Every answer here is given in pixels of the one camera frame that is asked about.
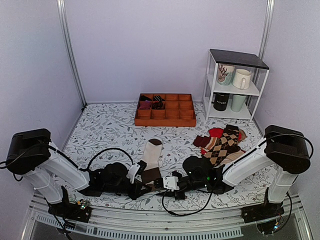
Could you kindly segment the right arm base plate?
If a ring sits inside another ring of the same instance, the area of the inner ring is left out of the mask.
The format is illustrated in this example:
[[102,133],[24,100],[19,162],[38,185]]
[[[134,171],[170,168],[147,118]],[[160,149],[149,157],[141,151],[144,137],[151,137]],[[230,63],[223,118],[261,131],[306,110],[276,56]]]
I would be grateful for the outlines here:
[[261,221],[282,215],[284,208],[281,203],[261,203],[241,209],[241,217],[245,223]]

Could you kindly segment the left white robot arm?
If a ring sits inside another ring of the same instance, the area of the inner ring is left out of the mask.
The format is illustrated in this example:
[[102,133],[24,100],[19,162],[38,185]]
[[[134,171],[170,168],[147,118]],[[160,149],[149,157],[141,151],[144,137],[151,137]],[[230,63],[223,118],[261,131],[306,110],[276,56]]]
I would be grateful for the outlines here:
[[127,168],[120,162],[104,168],[80,168],[51,141],[46,128],[18,132],[13,135],[6,161],[1,169],[20,175],[39,191],[63,216],[74,213],[74,205],[66,200],[68,193],[52,179],[55,174],[76,191],[87,197],[100,197],[103,193],[128,195],[132,200],[151,192],[152,187],[137,180],[147,164],[140,161]]

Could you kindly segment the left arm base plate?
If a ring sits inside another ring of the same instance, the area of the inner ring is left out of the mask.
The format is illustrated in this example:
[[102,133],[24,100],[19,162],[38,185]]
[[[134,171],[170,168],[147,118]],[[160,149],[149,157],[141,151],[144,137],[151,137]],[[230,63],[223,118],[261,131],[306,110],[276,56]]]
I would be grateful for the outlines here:
[[87,206],[82,208],[77,203],[48,203],[48,212],[52,215],[62,217],[68,220],[74,220],[78,222],[88,223],[91,217],[92,208]]

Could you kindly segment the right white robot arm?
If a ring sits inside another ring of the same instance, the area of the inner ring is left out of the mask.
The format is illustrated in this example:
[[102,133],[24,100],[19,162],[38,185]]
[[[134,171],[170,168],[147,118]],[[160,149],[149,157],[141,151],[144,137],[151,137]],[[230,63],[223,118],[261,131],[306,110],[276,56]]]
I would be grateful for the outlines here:
[[301,132],[270,125],[256,147],[231,163],[211,167],[207,158],[190,156],[182,164],[187,176],[173,172],[171,176],[156,179],[153,184],[157,189],[167,190],[162,193],[163,196],[175,198],[189,190],[201,188],[221,195],[248,176],[275,164],[278,167],[276,176],[265,192],[266,201],[258,208],[262,218],[269,218],[278,210],[278,204],[283,202],[298,175],[311,166],[312,154],[308,153],[307,143],[309,140]]

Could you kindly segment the cream and brown sock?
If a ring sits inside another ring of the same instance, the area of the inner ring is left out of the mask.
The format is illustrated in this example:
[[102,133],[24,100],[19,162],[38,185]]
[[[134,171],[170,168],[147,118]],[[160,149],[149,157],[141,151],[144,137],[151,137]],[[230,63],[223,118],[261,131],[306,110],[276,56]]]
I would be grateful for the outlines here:
[[151,187],[152,192],[156,191],[154,181],[162,177],[159,169],[159,158],[161,156],[162,146],[162,142],[156,138],[148,140],[141,158],[141,160],[147,164],[141,174],[141,181],[143,184]]

